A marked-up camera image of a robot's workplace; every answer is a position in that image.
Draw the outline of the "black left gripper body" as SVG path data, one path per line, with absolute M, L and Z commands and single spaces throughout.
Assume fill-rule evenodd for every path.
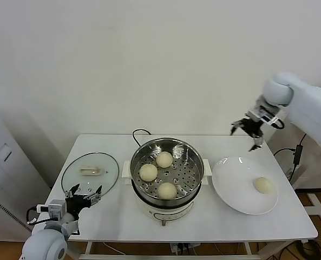
M 84 195 L 73 195 L 65 199 L 67 205 L 67 213 L 71 214 L 75 220 L 79 219 L 82 209 L 91 207 L 91 200 L 85 198 Z

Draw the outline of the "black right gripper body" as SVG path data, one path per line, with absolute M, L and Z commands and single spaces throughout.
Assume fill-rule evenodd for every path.
M 260 129 L 263 125 L 262 121 L 254 121 L 251 118 L 243 118 L 240 120 L 241 129 L 248 135 L 263 135 L 262 130 Z

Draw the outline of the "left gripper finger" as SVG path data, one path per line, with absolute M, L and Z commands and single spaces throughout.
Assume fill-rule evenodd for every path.
M 97 204 L 101 200 L 101 197 L 102 197 L 102 185 L 100 185 L 98 187 L 98 189 L 94 193 L 90 194 L 87 197 L 87 199 L 90 202 L 90 206 L 89 207 Z
M 69 199 L 73 198 L 79 187 L 80 187 L 80 185 L 76 184 L 69 191 L 65 191 L 65 199 L 69 200 Z

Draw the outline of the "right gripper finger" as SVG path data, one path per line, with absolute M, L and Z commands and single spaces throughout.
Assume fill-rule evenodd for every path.
M 262 147 L 262 145 L 264 143 L 263 135 L 257 135 L 257 134 L 252 133 L 251 138 L 253 139 L 254 144 L 249 149 L 249 152 L 255 151 L 255 150 L 257 150 L 257 149 Z
M 242 131 L 245 131 L 245 122 L 247 119 L 241 119 L 238 121 L 235 121 L 231 124 L 231 130 L 230 135 L 233 135 L 237 129 L 241 129 Z

